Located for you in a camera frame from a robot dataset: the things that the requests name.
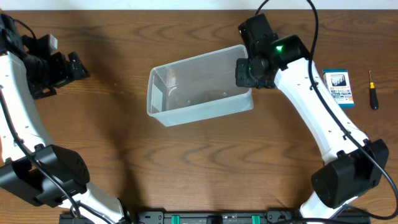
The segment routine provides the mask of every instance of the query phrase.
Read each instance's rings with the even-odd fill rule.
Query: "black screwdriver handle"
[[[374,110],[379,109],[379,101],[377,100],[376,89],[371,88],[369,89],[369,93],[371,95],[371,107]]]

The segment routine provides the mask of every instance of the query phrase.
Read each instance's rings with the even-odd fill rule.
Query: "black motor joint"
[[[385,168],[389,150],[382,139],[365,141],[364,149]],[[329,162],[312,175],[312,187],[319,199],[330,208],[338,208],[347,200],[361,196],[380,183],[380,170],[359,150],[349,154],[337,153],[338,158]]]
[[[309,52],[296,35],[278,38],[264,14],[256,15],[239,27],[239,33],[248,51],[248,58],[236,61],[236,85],[248,88],[274,88],[279,69]]]
[[[77,53],[68,54],[69,61],[61,52],[52,54],[56,50],[52,35],[47,34],[39,39],[20,36],[14,19],[5,14],[0,15],[0,54],[11,52],[23,61],[33,99],[56,95],[55,88],[90,76]]]

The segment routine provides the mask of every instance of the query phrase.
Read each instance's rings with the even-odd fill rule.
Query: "black bracket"
[[[364,150],[384,168],[389,150],[382,139],[366,141]],[[312,175],[312,187],[329,208],[338,208],[345,201],[365,194],[381,179],[380,170],[359,150],[349,154],[340,151],[338,158]]]
[[[61,52],[52,55],[53,40],[50,34],[39,39],[21,37],[14,19],[0,14],[0,55],[9,51],[23,61],[33,99],[56,95],[55,88],[90,76],[75,52],[68,55],[69,61]]]
[[[309,58],[309,51],[296,35],[278,38],[264,14],[243,22],[239,32],[248,50],[248,58],[236,61],[235,80],[240,87],[274,88],[279,69],[290,62]]]
[[[293,218],[292,211],[288,210],[269,210],[267,212],[267,223],[281,222]]]
[[[317,86],[319,83],[318,82],[315,82],[314,84],[312,84],[311,86],[310,86],[310,90],[313,90],[313,88],[315,87],[315,86]]]
[[[71,196],[87,191],[86,184],[90,181],[90,175],[77,152],[49,145],[36,147],[31,156],[56,177]],[[49,179],[32,167],[26,157],[8,161],[0,168],[0,187],[34,206],[46,204],[53,208],[66,199]]]
[[[344,140],[347,140],[347,135],[348,135],[348,134],[351,134],[351,131],[347,131],[347,133],[343,135],[343,139],[344,139]]]
[[[138,224],[163,224],[163,212],[140,212],[137,214]]]

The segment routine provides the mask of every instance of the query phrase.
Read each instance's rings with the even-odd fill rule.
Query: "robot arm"
[[[33,102],[33,98],[56,94],[54,87],[88,77],[77,54],[70,54],[71,62],[67,62],[61,53],[50,55],[57,48],[54,45],[57,40],[51,35],[36,40],[38,46],[32,46],[29,52],[25,52],[22,44],[29,45],[29,38],[21,38],[13,19],[4,14],[0,14],[0,32],[0,91],[19,138],[41,165],[47,166],[47,170],[72,193],[73,199],[79,201],[84,217],[94,223],[107,223],[90,213],[86,209],[89,208],[109,223],[122,223],[128,214],[121,202],[90,182],[86,165],[77,153],[55,146]],[[40,45],[45,40],[49,40],[48,45]],[[63,199],[61,192],[54,192],[53,183],[43,179],[39,172],[30,172],[32,164],[14,143],[3,113],[0,113],[0,136],[2,158],[6,164],[0,168],[0,186],[35,206],[47,204],[70,208],[71,203]],[[80,161],[84,177],[76,171],[79,168],[76,160]]]
[[[344,136],[319,100],[308,76],[310,54],[296,35],[278,38],[263,14],[248,19],[238,29],[249,58],[240,58],[236,62],[237,86],[277,87],[282,91],[310,129],[325,162],[325,167],[312,176],[315,192],[301,206],[301,216],[336,217],[344,204],[378,185],[382,175],[380,170]],[[384,142],[381,139],[370,142],[344,114],[324,86],[314,63],[312,73],[322,98],[333,114],[384,168],[389,153]]]
[[[276,87],[282,91],[292,102],[305,124],[310,129],[315,138],[322,159],[325,164],[338,158],[340,151],[349,154],[357,147],[349,140],[344,139],[343,133],[321,104],[318,96],[310,89],[311,82],[308,78],[308,60],[301,58],[288,64],[289,69],[279,70],[275,76]],[[360,131],[344,114],[343,110],[332,98],[325,85],[323,84],[313,63],[313,75],[319,83],[318,89],[322,93],[329,107],[343,122],[346,128],[351,131],[352,136],[358,141],[363,142],[367,136]],[[343,204],[350,203],[357,197],[353,197]],[[341,210],[341,205],[337,208],[329,208],[319,199],[314,192],[310,199],[300,207],[300,213],[305,218],[331,218]]]

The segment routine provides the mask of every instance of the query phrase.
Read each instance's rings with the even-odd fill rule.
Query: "green connector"
[[[260,224],[261,223],[259,215],[253,215],[251,217],[251,220],[252,220],[252,224]]]
[[[180,216],[172,215],[172,224],[180,224]]]

